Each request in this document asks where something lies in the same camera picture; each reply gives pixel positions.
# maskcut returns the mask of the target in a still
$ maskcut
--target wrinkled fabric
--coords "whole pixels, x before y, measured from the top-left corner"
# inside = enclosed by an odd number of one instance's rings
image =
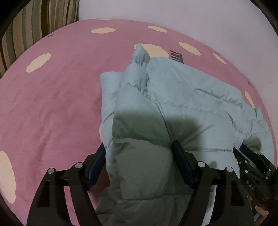
[[[99,199],[103,225],[178,225],[192,190],[173,161],[179,140],[198,161],[232,167],[242,143],[274,162],[271,133],[260,109],[233,86],[174,60],[150,58],[137,45],[131,64],[101,75],[101,134],[110,186]],[[212,186],[203,225],[210,221]]]

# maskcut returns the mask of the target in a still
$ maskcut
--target metal bolt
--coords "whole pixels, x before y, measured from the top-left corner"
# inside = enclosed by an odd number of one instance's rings
[[[48,172],[49,174],[54,173],[54,171],[55,171],[55,169],[54,169],[54,168],[49,168],[49,169],[47,170],[47,172]]]
[[[205,164],[204,162],[198,162],[198,166],[199,166],[199,167],[205,167],[206,164]]]
[[[83,166],[82,163],[76,163],[76,164],[75,164],[75,168],[77,168],[77,169],[81,168],[82,166]]]
[[[233,170],[234,170],[234,169],[233,169],[232,167],[229,167],[229,166],[227,167],[227,171],[228,171],[228,172],[231,173],[231,172],[233,172]]]

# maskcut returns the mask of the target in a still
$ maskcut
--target black mark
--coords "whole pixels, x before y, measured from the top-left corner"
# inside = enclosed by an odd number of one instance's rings
[[[172,60],[175,60],[177,62],[184,63],[181,53],[176,53],[176,52],[171,50],[171,58],[172,58]]]

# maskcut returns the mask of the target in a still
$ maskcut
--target mattress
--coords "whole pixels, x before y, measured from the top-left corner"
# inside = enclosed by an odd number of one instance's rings
[[[0,80],[0,188],[23,224],[48,168],[68,169],[96,152],[101,143],[100,74],[124,71],[136,44],[151,57],[173,59],[239,89],[248,105],[261,109],[274,140],[252,83],[206,45],[137,21],[91,19],[67,25],[30,47]],[[276,164],[276,147],[273,155]],[[89,191],[94,207],[108,185],[104,170]],[[72,223],[78,225],[68,189],[66,197]]]

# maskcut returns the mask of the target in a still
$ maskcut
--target cream oval spot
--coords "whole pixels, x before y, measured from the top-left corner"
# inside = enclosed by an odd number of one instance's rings
[[[100,141],[103,142],[103,138],[102,138],[102,135],[101,135],[101,130],[99,129],[99,131],[100,131]]]
[[[216,53],[213,53],[213,55],[219,60],[221,61],[223,64],[227,64],[220,56],[218,56]]]
[[[113,19],[113,18],[100,18],[98,20],[111,20],[111,19]]]
[[[0,189],[6,200],[13,204],[16,200],[16,179],[9,157],[0,151]]]
[[[106,33],[110,33],[110,32],[114,32],[116,31],[115,28],[97,28],[92,30],[91,32],[93,34],[106,34]]]
[[[193,54],[195,54],[195,55],[197,55],[197,56],[200,56],[200,55],[201,55],[201,53],[200,53],[195,47],[193,47],[192,45],[189,45],[189,44],[184,43],[184,42],[179,42],[179,45],[180,45],[182,48],[186,49],[186,50],[187,50],[188,52],[190,52],[190,53],[193,53]]]
[[[143,48],[147,51],[150,57],[165,57],[169,58],[169,54],[159,46],[155,46],[152,44],[144,44],[140,43]]]
[[[251,104],[251,106],[252,106],[253,108],[255,108],[255,105],[254,105],[254,103],[253,103],[253,101],[252,101],[252,99],[251,99],[249,93],[248,93],[247,91],[244,91],[244,94],[245,94],[247,100],[249,101],[249,103]]]
[[[50,53],[40,55],[29,64],[29,66],[26,68],[26,72],[30,73],[33,72],[34,70],[37,70],[38,68],[43,66],[46,63],[46,61],[50,59],[50,57],[51,57]]]
[[[157,26],[148,26],[148,28],[153,29],[153,30],[155,30],[155,31],[159,31],[159,32],[164,32],[164,33],[167,33],[167,32],[168,32],[168,31],[166,31],[165,29],[160,28],[160,27],[157,27]]]

